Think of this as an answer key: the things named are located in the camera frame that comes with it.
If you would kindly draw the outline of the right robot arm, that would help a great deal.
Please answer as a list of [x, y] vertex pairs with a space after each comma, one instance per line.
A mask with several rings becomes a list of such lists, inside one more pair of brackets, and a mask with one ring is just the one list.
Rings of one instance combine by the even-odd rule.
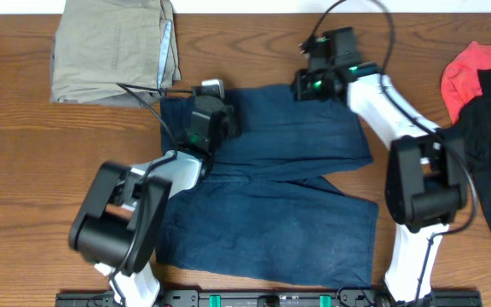
[[296, 72], [298, 101], [339, 98], [364, 119], [389, 151], [384, 197], [396, 222], [388, 301], [420, 306], [435, 298], [430, 275], [443, 237], [475, 189], [465, 169], [464, 144], [447, 136], [403, 98], [372, 62], [318, 65]]

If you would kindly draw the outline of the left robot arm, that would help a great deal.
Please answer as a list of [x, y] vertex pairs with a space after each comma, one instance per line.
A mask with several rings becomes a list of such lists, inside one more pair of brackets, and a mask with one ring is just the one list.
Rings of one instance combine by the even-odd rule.
[[210, 173], [214, 153], [240, 133], [237, 111], [215, 96], [196, 96], [184, 144], [149, 163], [102, 164], [72, 223], [70, 247], [109, 281], [97, 294], [60, 294], [59, 306], [153, 306], [161, 285], [150, 257], [170, 199]]

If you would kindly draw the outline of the dark blue denim shorts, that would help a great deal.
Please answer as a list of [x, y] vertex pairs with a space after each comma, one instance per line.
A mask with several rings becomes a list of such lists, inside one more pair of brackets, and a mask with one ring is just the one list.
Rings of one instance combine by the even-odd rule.
[[378, 206], [328, 182], [373, 158], [339, 101], [296, 101], [285, 84], [228, 90], [241, 134], [210, 174], [173, 196], [156, 246], [162, 264], [324, 287], [372, 280]]

